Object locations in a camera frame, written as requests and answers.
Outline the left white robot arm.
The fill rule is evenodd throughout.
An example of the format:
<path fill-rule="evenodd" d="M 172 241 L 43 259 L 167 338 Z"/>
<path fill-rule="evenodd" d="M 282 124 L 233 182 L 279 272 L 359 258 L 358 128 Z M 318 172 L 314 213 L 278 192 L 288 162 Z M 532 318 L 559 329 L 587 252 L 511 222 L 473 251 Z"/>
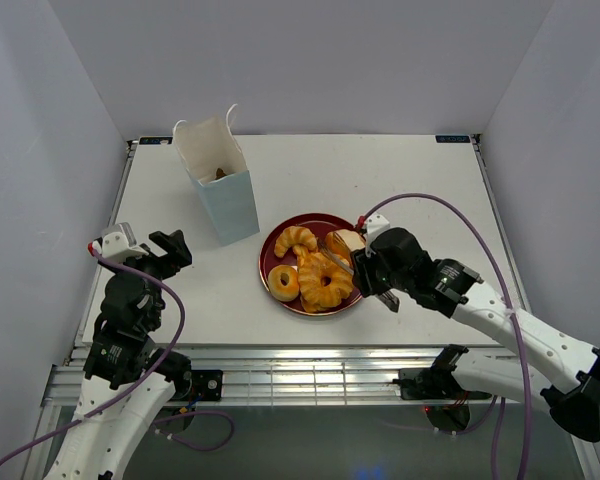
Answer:
<path fill-rule="evenodd" d="M 184 234 L 156 231 L 140 244 L 127 223 L 94 240 L 89 251 L 112 274 L 94 323 L 74 427 L 68 429 L 50 479 L 120 479 L 159 410 L 192 387 L 191 363 L 150 335 L 161 326 L 165 280 L 192 263 Z"/>

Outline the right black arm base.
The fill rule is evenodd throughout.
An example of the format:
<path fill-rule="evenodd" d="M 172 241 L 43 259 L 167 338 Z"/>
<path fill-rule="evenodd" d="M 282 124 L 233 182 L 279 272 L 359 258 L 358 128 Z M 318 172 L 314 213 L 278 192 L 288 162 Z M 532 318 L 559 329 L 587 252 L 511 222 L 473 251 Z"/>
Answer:
<path fill-rule="evenodd" d="M 450 371 L 433 367 L 418 372 L 401 369 L 392 383 L 399 387 L 403 400 L 486 400 L 492 397 L 490 393 L 464 389 Z"/>

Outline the small glazed donut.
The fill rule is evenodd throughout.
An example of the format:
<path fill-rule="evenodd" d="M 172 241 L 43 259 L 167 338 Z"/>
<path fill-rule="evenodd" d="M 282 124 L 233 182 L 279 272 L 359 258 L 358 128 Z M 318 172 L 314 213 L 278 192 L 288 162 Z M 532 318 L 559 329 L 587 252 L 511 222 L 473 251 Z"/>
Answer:
<path fill-rule="evenodd" d="M 267 277 L 271 295 L 278 301 L 290 302 L 300 293 L 297 270 L 289 265 L 274 267 Z"/>

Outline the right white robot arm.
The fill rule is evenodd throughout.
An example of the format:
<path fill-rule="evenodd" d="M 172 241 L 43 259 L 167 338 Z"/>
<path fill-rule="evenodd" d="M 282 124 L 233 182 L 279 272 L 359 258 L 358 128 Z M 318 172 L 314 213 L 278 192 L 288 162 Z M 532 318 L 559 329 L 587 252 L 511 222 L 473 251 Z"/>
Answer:
<path fill-rule="evenodd" d="M 523 309 L 469 267 L 433 259 L 416 237 L 390 224 L 363 230 L 365 246 L 352 254 L 354 282 L 365 297 L 383 299 L 392 311 L 396 292 L 424 309 L 471 327 L 519 358 L 517 365 L 449 346 L 424 380 L 444 397 L 461 390 L 529 403 L 549 413 L 579 439 L 600 441 L 600 346 L 573 338 Z"/>

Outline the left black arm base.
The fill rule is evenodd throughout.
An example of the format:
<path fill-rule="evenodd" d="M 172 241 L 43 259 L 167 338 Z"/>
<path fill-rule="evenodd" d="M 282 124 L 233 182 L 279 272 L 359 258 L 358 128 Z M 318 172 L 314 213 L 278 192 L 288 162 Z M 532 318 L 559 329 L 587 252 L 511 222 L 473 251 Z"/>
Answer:
<path fill-rule="evenodd" d="M 172 401 L 220 401 L 224 372 L 222 370 L 191 370 L 175 381 Z"/>

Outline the golden croissant bread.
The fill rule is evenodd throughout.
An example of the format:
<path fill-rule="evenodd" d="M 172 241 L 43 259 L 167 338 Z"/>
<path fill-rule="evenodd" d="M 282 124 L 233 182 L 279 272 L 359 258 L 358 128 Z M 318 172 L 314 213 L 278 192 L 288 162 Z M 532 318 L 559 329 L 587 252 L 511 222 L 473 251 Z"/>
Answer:
<path fill-rule="evenodd" d="M 316 251 L 317 238 L 309 228 L 296 225 L 287 227 L 275 241 L 274 254 L 278 258 L 283 258 L 287 251 L 295 246 L 303 246 L 309 252 Z"/>

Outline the metal serving tongs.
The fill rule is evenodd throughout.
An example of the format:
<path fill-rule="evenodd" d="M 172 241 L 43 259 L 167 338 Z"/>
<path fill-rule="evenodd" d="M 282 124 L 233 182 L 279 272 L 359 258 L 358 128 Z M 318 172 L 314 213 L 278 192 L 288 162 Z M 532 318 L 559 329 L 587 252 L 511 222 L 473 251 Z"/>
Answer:
<path fill-rule="evenodd" d="M 317 245 L 320 252 L 326 255 L 336 265 L 344 269 L 348 274 L 354 274 L 354 270 L 350 266 L 348 266 L 343 260 L 340 260 L 335 253 L 331 252 L 322 239 L 317 239 Z M 382 294 L 376 295 L 375 298 L 378 301 L 380 301 L 383 305 L 385 305 L 391 312 L 397 313 L 399 311 L 400 300 L 390 291 L 386 291 Z"/>

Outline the large round bread roll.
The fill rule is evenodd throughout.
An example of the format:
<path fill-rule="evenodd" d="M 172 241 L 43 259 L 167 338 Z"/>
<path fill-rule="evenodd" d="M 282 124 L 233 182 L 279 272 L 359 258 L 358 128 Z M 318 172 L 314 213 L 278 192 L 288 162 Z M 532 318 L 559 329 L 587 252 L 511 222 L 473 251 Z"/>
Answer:
<path fill-rule="evenodd" d="M 364 250 L 364 238 L 354 230 L 339 229 L 329 232 L 325 237 L 326 247 L 330 252 L 351 262 L 352 253 Z"/>

